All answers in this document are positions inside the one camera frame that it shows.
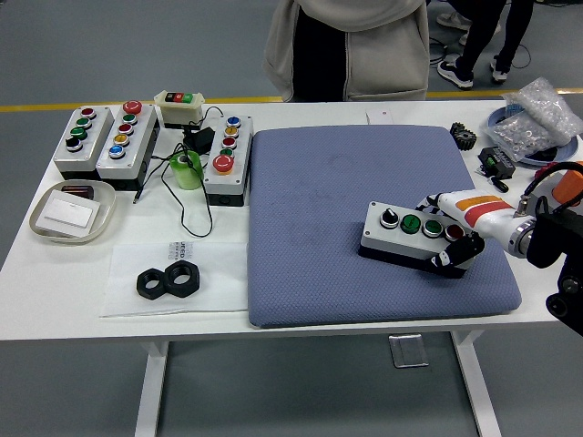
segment beige jacket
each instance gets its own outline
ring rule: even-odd
[[[293,96],[293,34],[306,15],[346,33],[344,100],[423,100],[429,74],[425,0],[281,0],[263,69],[284,101]]]

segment yellow floor line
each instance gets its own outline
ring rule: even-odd
[[[561,95],[583,94],[583,88],[556,88]],[[427,93],[427,98],[480,98],[498,97],[505,93],[516,92],[515,89],[496,89],[480,91],[432,91]],[[205,99],[209,105],[220,105],[230,103],[277,103],[281,102],[281,97],[224,97]],[[46,105],[11,105],[0,106],[2,112],[36,112],[36,111],[64,111],[74,110],[78,107],[106,107],[107,105],[122,105],[124,102],[84,102],[84,103],[55,103]],[[153,100],[144,100],[144,103],[154,103]]]

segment green tape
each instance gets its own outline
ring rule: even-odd
[[[196,172],[189,167],[189,163],[183,153],[177,154],[170,160],[170,168],[174,173],[174,178],[182,189],[200,188],[201,180],[204,177],[199,155],[189,150],[189,159]]]

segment black cable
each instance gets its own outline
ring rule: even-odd
[[[579,164],[578,162],[558,162],[554,166],[552,166],[550,168],[546,168],[545,170],[543,170],[540,173],[540,175],[538,176],[538,178],[535,178],[535,180],[533,180],[530,183],[530,185],[527,187],[527,189],[525,189],[525,193],[524,193],[525,196],[530,195],[530,193],[532,193],[535,190],[535,188],[538,186],[538,184],[540,184],[543,181],[543,179],[546,179],[547,177],[549,177],[553,173],[556,173],[560,170],[575,170],[578,173],[580,173],[581,175],[583,175],[583,165]],[[562,203],[561,205],[559,205],[558,207],[553,209],[553,214],[560,214],[565,209],[575,205],[581,199],[583,199],[583,189],[579,192],[579,194],[577,194],[571,200],[569,200],[565,203]]]
[[[207,108],[207,110],[206,110],[206,111],[205,111],[205,113],[204,113],[204,116],[203,116],[203,117],[202,117],[202,119],[200,120],[200,122],[198,122],[198,123],[195,123],[194,121],[190,120],[190,121],[189,121],[189,125],[192,125],[192,126],[195,126],[195,127],[201,128],[201,127],[202,127],[202,123],[204,123],[204,120],[206,120],[206,119],[207,119],[207,115],[209,114],[209,111],[210,111],[211,109],[217,109],[217,110],[220,112],[220,114],[221,114],[222,116],[224,116],[224,114],[223,114],[222,110],[220,110],[220,108],[219,108],[219,107],[208,107],[208,108]]]
[[[438,39],[431,37],[431,36],[429,37],[429,39],[430,39],[430,41],[432,41],[429,43],[429,51],[430,52],[431,52],[431,46],[440,46],[444,50],[444,53],[441,56],[429,59],[429,65],[434,66],[434,65],[439,64],[441,61],[443,61],[445,59],[445,57],[447,56],[447,45],[442,43]]]
[[[181,212],[180,212],[180,224],[182,225],[182,227],[193,237],[196,238],[204,238],[207,237],[213,229],[213,220],[212,220],[212,214],[210,213],[210,203],[209,203],[209,195],[207,194],[207,189],[204,186],[204,181],[202,180],[202,178],[199,175],[199,172],[194,168],[192,161],[190,160],[190,157],[188,155],[188,148],[182,144],[182,143],[178,143],[175,147],[174,147],[174,151],[168,155],[167,157],[161,158],[161,157],[157,157],[157,156],[152,156],[151,159],[159,159],[162,162],[160,162],[159,165],[157,165],[148,175],[148,177],[146,178],[146,180],[144,181],[144,183],[142,184],[142,186],[140,187],[139,191],[136,193],[136,196],[134,197],[134,203],[136,203],[141,195],[141,192],[143,191],[143,188],[146,186],[146,183],[149,181],[149,179],[151,178],[151,176],[159,169],[161,168],[164,163],[167,163],[166,166],[164,167],[164,170],[162,170],[162,174],[160,175],[160,180],[162,181],[162,183],[164,184],[164,186],[168,189],[168,191],[170,192],[170,195],[179,203],[180,207],[181,207]],[[209,213],[209,221],[210,221],[210,228],[209,231],[206,234],[203,235],[199,235],[199,234],[195,234],[194,232],[192,232],[185,224],[184,224],[184,215],[185,215],[185,208],[184,208],[184,204],[182,204],[182,202],[180,201],[180,199],[174,194],[174,191],[172,191],[172,188],[170,188],[170,185],[168,185],[168,183],[166,182],[166,180],[164,180],[164,175],[166,174],[166,171],[168,170],[168,167],[170,166],[170,160],[179,154],[184,154],[184,156],[186,157],[186,163],[187,166],[193,170],[194,174],[197,175],[197,178],[199,178],[200,181],[200,185],[202,186],[202,191],[204,192],[204,198],[207,204],[207,212]]]
[[[530,65],[530,63],[532,62],[532,55],[530,55],[530,52],[528,51],[528,49],[527,49],[527,47],[525,45],[519,44],[518,46],[519,47],[523,47],[527,51],[527,54],[528,54],[528,62],[527,62],[527,64],[525,66],[515,66],[514,63],[512,64],[512,67],[513,68],[516,68],[517,70],[520,70],[520,69],[526,68],[526,67],[528,67]]]

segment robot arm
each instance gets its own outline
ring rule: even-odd
[[[547,308],[554,317],[583,335],[583,217],[568,209],[583,198],[583,190],[553,211],[548,211],[546,200],[541,198],[536,217],[526,213],[535,187],[551,173],[562,169],[583,174],[583,166],[574,162],[548,168],[528,186],[517,209],[478,189],[430,196],[425,205],[440,209],[483,239],[496,239],[507,253],[526,258],[540,269],[551,266],[565,253],[567,258],[557,282],[558,293],[547,298]],[[446,255],[442,252],[432,262],[440,267],[438,264],[441,259],[448,258]],[[475,254],[468,252],[467,255],[471,258]]]

